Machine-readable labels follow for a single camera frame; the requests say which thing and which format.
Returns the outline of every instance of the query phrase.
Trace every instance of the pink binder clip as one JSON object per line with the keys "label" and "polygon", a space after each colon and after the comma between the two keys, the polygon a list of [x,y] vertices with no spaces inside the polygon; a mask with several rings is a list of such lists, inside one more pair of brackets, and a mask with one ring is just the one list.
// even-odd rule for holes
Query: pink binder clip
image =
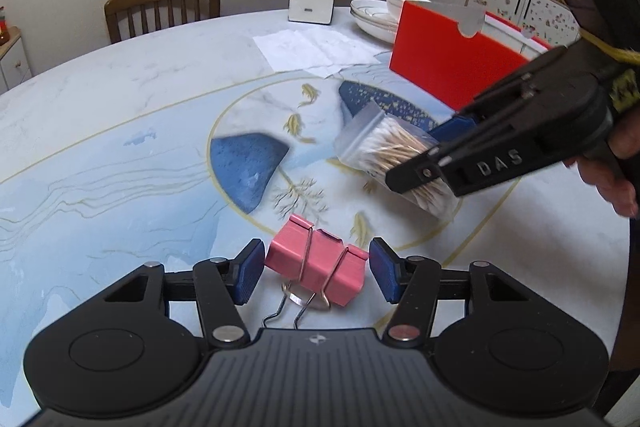
{"label": "pink binder clip", "polygon": [[[364,269],[369,253],[354,245],[345,245],[339,237],[322,230],[314,230],[314,224],[291,214],[289,220],[271,241],[265,266],[278,272],[286,281],[282,284],[284,295],[273,314],[265,317],[262,325],[282,312],[287,298],[302,309],[294,320],[298,329],[300,317],[309,305],[329,309],[331,303],[346,306],[364,285]],[[310,296],[300,295],[305,291]]]}

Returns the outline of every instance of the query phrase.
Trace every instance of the white tissue box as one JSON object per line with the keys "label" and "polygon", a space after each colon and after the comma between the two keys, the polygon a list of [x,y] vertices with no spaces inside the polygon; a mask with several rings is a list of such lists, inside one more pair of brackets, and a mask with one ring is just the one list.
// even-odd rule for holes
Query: white tissue box
{"label": "white tissue box", "polygon": [[334,0],[289,0],[289,20],[330,24],[334,15]]}

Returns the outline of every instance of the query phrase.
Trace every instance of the white plate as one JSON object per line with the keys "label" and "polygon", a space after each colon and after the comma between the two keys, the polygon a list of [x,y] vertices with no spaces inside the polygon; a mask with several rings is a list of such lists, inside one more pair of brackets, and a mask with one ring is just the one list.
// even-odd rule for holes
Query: white plate
{"label": "white plate", "polygon": [[389,44],[393,44],[396,42],[396,32],[392,30],[387,30],[386,28],[382,28],[375,24],[372,24],[357,15],[351,14],[353,19],[356,21],[356,24],[360,27],[362,31],[368,33],[372,37],[375,37],[381,41],[388,42]]}
{"label": "white plate", "polygon": [[398,30],[398,21],[389,13],[385,1],[353,0],[351,1],[351,9],[366,21],[386,26],[390,30]]}

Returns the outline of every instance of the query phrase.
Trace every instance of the cabinet handle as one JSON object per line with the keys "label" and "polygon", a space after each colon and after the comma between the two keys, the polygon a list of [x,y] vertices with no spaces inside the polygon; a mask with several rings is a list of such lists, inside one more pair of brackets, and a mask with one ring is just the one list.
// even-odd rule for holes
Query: cabinet handle
{"label": "cabinet handle", "polygon": [[529,13],[529,6],[531,6],[531,0],[529,0],[529,2],[527,2],[527,9],[524,10],[524,17],[523,19],[527,18],[527,13]]}

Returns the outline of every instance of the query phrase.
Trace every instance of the paper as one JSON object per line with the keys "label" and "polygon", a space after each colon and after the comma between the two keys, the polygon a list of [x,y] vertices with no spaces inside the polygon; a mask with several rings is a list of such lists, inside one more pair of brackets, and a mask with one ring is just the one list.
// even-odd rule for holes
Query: paper
{"label": "paper", "polygon": [[254,37],[254,42],[275,73],[333,65],[301,32],[283,30]]}
{"label": "paper", "polygon": [[320,27],[283,30],[254,41],[274,72],[305,70],[321,78],[348,66],[377,64],[375,55],[386,51]]}
{"label": "paper", "polygon": [[332,64],[354,66],[377,64],[376,51],[364,42],[345,37],[340,32],[325,28],[311,28],[302,34],[318,47]]}
{"label": "paper", "polygon": [[319,76],[320,78],[328,78],[342,69],[344,69],[344,66],[320,66],[319,68],[308,68],[305,71],[309,74]]}

